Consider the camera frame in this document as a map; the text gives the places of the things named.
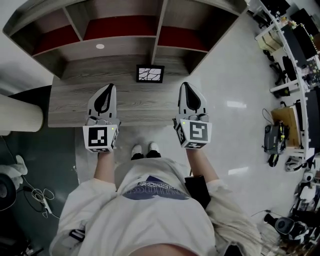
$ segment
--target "white pipe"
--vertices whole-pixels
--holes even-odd
[[[44,116],[39,106],[0,94],[0,130],[37,132],[43,121]]]

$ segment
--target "glossy floor tile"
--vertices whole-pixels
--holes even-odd
[[[269,167],[268,156],[262,149],[267,125],[262,109],[271,111],[280,103],[269,92],[276,75],[255,41],[257,28],[255,21],[244,15],[186,80],[200,81],[194,85],[201,87],[207,99],[212,122],[211,143],[204,151],[219,177],[234,191],[235,200],[250,216],[263,210],[286,215],[303,173],[286,173],[284,155],[276,167]],[[97,155],[86,151],[82,140],[82,131],[76,131],[80,182],[93,176],[97,162]],[[131,148],[136,143],[141,143],[146,153],[150,141],[159,144],[163,157],[183,164],[185,174],[189,173],[186,153],[180,148],[172,126],[120,127],[115,150],[117,164],[130,159]],[[81,161],[86,162],[83,165],[78,164],[80,155]],[[263,225],[264,216],[262,212],[252,219]]]

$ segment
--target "cable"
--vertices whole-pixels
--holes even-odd
[[[27,203],[30,205],[30,207],[32,208],[32,209],[34,209],[37,213],[42,213],[43,211],[42,211],[42,209],[43,209],[43,205],[41,204],[41,210],[37,210],[36,208],[34,208],[32,205],[31,205],[31,203],[29,202],[29,200],[28,200],[28,198],[27,198],[27,196],[26,196],[26,191],[25,190],[23,190],[23,194],[24,194],[24,197],[25,197],[25,200],[27,201]]]
[[[46,203],[45,203],[45,201],[55,199],[55,194],[54,194],[51,190],[49,190],[49,189],[47,189],[47,188],[45,188],[43,191],[41,191],[40,189],[35,188],[34,186],[32,186],[32,185],[27,181],[27,179],[26,179],[23,175],[22,175],[22,178],[23,178],[23,179],[25,180],[25,182],[32,188],[32,191],[31,191],[32,197],[33,197],[35,200],[37,200],[38,202],[40,202],[42,206],[44,206],[44,210],[45,210],[45,211],[42,212],[42,216],[47,219],[47,218],[48,218],[48,209],[46,208]],[[51,197],[45,196],[46,191],[49,192],[49,193],[51,193],[52,196],[51,196]],[[60,219],[60,217],[58,217],[57,215],[55,215],[55,214],[53,214],[53,213],[51,213],[51,215],[52,215],[53,217],[57,218],[57,219]]]
[[[274,213],[273,211],[270,211],[270,210],[262,210],[262,211],[259,211],[259,212],[255,213],[254,215],[251,215],[251,217],[253,217],[253,216],[255,216],[255,215],[259,214],[259,213],[263,213],[263,212],[266,212],[266,213],[268,213],[268,214],[275,214],[275,215],[278,215],[278,216],[280,216],[280,217],[283,217],[282,215],[277,214],[277,213]]]
[[[284,50],[284,52],[285,52],[286,54],[288,54],[287,51],[286,51],[286,49],[285,49],[287,43],[288,43],[288,42],[286,41],[285,44],[284,44],[284,46],[283,46],[283,50]]]
[[[264,145],[262,145],[261,148],[263,148],[265,151],[269,151],[269,150],[273,150],[275,148],[275,146],[272,148],[266,148]]]
[[[255,216],[255,215],[259,214],[259,213],[263,213],[263,212],[265,212],[265,211],[266,211],[266,210],[259,211],[259,212],[255,213],[254,215],[251,215],[251,217],[253,217],[253,216]]]
[[[264,118],[265,120],[267,120],[270,124],[274,125],[273,122],[271,122],[269,119],[267,119],[267,118],[265,117],[264,111],[266,111],[267,114],[268,114],[268,115],[271,117],[271,119],[272,119],[272,115],[271,115],[271,114],[268,112],[268,110],[266,110],[265,108],[262,109],[262,116],[263,116],[263,118]]]
[[[5,144],[8,152],[10,153],[13,161],[16,163],[17,161],[16,161],[16,159],[14,158],[13,154],[11,153],[11,150],[9,149],[8,144],[7,144],[6,140],[5,140],[5,138],[4,138],[3,136],[1,136],[1,138],[3,139],[4,144]],[[41,203],[41,207],[44,207],[44,205],[46,205],[46,204],[45,204],[45,200],[53,200],[53,199],[55,199],[55,194],[54,194],[51,190],[45,188],[43,191],[41,191],[40,189],[35,188],[34,186],[32,186],[32,185],[27,181],[27,179],[25,178],[25,176],[22,175],[22,178],[23,178],[23,179],[25,180],[25,182],[33,189],[33,190],[31,191],[31,195],[32,195],[32,197],[33,197],[35,200],[37,200],[38,202]],[[27,196],[26,196],[26,193],[25,193],[25,190],[24,190],[24,189],[21,189],[21,190],[17,191],[16,193],[20,193],[21,191],[23,191],[24,197],[25,197],[27,203],[32,207],[32,209],[34,209],[34,210],[35,210],[36,212],[38,212],[38,213],[41,213],[41,211],[36,210],[36,209],[31,205],[31,203],[29,202],[29,200],[28,200],[28,198],[27,198]],[[52,197],[49,198],[49,197],[45,196],[45,191],[48,191],[49,193],[51,193],[51,194],[52,194]],[[42,212],[42,215],[43,215],[43,217],[45,217],[45,218],[47,219],[47,218],[48,218],[48,210],[47,210],[46,207],[44,207],[44,209],[45,209],[45,211]],[[51,213],[51,215],[54,216],[54,217],[57,218],[57,219],[60,219],[58,216],[56,216],[56,215],[53,214],[53,213]]]
[[[3,136],[1,136],[1,138],[3,139],[4,144],[5,144],[6,148],[8,149],[8,151],[9,151],[9,153],[10,153],[10,155],[11,155],[11,157],[12,157],[13,161],[16,163],[16,162],[17,162],[17,160],[16,160],[16,158],[12,155],[11,150],[9,149],[8,144],[7,144],[6,140],[5,140],[5,138],[4,138]]]

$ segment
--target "shoe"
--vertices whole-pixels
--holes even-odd
[[[157,151],[158,153],[160,153],[159,146],[158,146],[158,144],[155,143],[155,142],[151,142],[151,143],[149,144],[149,152],[150,152],[151,150],[154,150],[154,151]]]
[[[142,147],[141,145],[135,145],[131,150],[131,157],[133,157],[135,154],[142,154]]]

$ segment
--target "person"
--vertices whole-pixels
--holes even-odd
[[[201,149],[186,149],[193,175],[204,176],[204,209],[185,187],[180,165],[152,142],[144,158],[115,170],[114,153],[100,153],[94,178],[67,198],[52,256],[259,256],[260,234],[231,198]]]

